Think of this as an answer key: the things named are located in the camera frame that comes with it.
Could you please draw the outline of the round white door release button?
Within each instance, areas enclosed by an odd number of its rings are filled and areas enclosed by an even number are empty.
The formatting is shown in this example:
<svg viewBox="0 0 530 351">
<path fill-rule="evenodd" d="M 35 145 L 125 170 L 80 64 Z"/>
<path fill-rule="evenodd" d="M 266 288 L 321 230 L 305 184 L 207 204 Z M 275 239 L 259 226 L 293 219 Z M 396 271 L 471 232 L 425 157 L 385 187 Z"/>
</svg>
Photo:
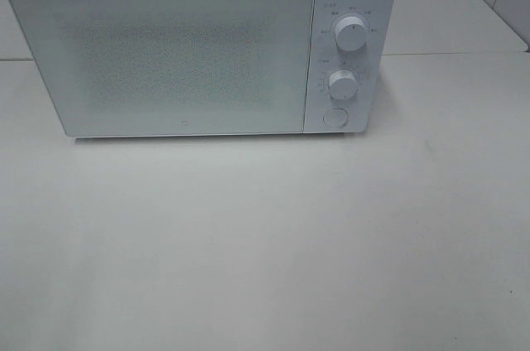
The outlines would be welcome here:
<svg viewBox="0 0 530 351">
<path fill-rule="evenodd" d="M 348 112 L 343 108 L 332 108 L 323 115 L 323 123 L 327 127 L 342 128 L 349 120 Z"/>
</svg>

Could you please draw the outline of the white timer knob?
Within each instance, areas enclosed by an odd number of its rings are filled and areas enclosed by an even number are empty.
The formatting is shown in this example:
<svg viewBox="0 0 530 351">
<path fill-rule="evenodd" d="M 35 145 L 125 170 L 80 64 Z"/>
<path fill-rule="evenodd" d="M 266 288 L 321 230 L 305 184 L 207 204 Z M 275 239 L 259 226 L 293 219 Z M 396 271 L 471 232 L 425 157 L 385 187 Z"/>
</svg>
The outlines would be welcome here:
<svg viewBox="0 0 530 351">
<path fill-rule="evenodd" d="M 328 90 L 332 99 L 348 100 L 355 96 L 359 89 L 359 81 L 348 70 L 338 70 L 328 79 Z"/>
</svg>

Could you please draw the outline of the white microwave door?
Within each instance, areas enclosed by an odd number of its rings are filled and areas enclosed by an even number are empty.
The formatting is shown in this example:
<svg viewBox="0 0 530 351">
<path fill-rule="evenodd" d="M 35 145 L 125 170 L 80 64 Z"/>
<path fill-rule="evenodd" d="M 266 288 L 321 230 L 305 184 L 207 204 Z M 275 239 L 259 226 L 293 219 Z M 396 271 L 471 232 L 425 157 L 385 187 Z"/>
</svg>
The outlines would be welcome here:
<svg viewBox="0 0 530 351">
<path fill-rule="evenodd" d="M 72 137 L 300 132 L 313 0 L 9 0 Z"/>
</svg>

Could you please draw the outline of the white upper power knob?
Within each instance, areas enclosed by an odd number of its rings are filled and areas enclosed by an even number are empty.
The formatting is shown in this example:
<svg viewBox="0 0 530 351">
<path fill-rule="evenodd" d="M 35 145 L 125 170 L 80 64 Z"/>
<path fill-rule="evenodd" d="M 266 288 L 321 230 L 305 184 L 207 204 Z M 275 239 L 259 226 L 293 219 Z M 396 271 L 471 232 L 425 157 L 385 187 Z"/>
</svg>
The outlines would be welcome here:
<svg viewBox="0 0 530 351">
<path fill-rule="evenodd" d="M 357 13 L 348 13 L 333 26 L 337 47 L 345 52 L 354 52 L 364 47 L 369 28 L 366 20 Z"/>
</svg>

